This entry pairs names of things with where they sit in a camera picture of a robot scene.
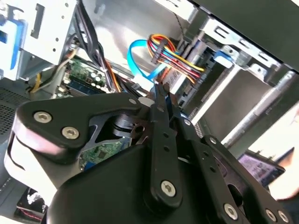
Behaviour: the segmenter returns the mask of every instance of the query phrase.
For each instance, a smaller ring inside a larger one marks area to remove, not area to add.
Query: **metal rod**
[[[240,71],[241,67],[234,66],[232,69],[227,69],[221,77],[216,81],[216,83],[212,86],[210,92],[208,92],[205,97],[201,107],[198,112],[192,119],[192,124],[195,125],[199,119],[207,112],[210,106],[215,102],[215,100],[219,97],[219,95],[223,92],[223,90],[227,87],[227,85],[233,80],[236,74]]]
[[[272,104],[286,89],[296,74],[293,71],[286,73],[279,83],[270,89],[257,103],[257,105],[238,123],[238,125],[221,141],[225,146],[231,146],[246,129]]]

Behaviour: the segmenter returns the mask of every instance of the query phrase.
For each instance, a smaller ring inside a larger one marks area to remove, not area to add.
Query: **circuit board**
[[[53,98],[68,98],[109,93],[105,75],[81,60],[73,59],[67,65],[65,75]],[[129,138],[121,138],[116,143],[99,145],[84,151],[80,156],[80,167],[86,170],[129,146]]]
[[[122,138],[120,141],[111,144],[103,144],[89,149],[81,154],[80,166],[85,170],[90,166],[98,164],[109,157],[119,153],[130,145],[129,138]]]

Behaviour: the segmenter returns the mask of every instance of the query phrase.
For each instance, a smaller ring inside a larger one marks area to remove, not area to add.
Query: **silver screw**
[[[187,120],[187,119],[185,119],[184,122],[185,122],[185,124],[187,124],[187,125],[191,125],[191,122],[190,122],[189,120]]]
[[[74,127],[64,127],[62,129],[62,135],[67,139],[77,139],[79,137],[79,131]]]
[[[282,211],[278,211],[278,214],[282,218],[282,220],[284,220],[286,223],[289,222],[288,217]]]
[[[235,208],[230,205],[230,204],[224,204],[224,210],[226,212],[226,214],[233,220],[237,220],[238,219],[238,213],[235,210]]]
[[[37,122],[44,123],[44,124],[49,123],[52,120],[52,117],[49,113],[42,112],[42,111],[36,112],[33,115],[33,118]]]
[[[133,100],[133,99],[129,99],[129,101],[130,101],[130,103],[132,103],[132,104],[137,104],[136,101]]]
[[[214,138],[210,138],[210,141],[211,141],[211,143],[213,143],[213,144],[216,144],[217,142],[216,142],[216,140],[214,139]]]
[[[266,213],[273,222],[276,222],[276,217],[273,212],[271,212],[269,209],[266,209]]]
[[[160,106],[157,107],[159,111],[164,112],[164,109]]]
[[[174,197],[176,195],[176,188],[169,181],[163,181],[161,183],[161,189],[168,197]]]

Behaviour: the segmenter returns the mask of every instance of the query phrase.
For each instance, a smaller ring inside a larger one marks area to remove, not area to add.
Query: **mesh panel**
[[[24,103],[26,101],[29,101],[29,99],[1,87],[0,87],[0,100],[3,100],[15,106],[18,106],[21,103]]]
[[[14,109],[0,105],[0,135],[6,134],[14,121]]]

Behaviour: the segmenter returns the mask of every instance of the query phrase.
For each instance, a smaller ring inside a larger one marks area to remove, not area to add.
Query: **hand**
[[[269,185],[270,193],[276,200],[288,199],[299,193],[299,110],[290,125],[290,140],[295,141],[295,150],[279,163],[285,168],[285,173]]]

